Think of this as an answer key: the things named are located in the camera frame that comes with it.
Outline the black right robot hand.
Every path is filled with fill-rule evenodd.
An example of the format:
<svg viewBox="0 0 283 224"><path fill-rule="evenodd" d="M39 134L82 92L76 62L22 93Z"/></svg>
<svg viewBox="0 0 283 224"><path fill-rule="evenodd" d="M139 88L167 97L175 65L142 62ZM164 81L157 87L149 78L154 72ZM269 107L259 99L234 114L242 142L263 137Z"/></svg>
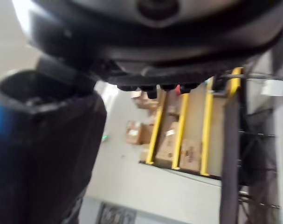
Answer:
<svg viewBox="0 0 283 224"><path fill-rule="evenodd" d="M0 80L0 224L76 224L107 112L97 81L187 93L283 34L283 0L15 0L33 70Z"/></svg>

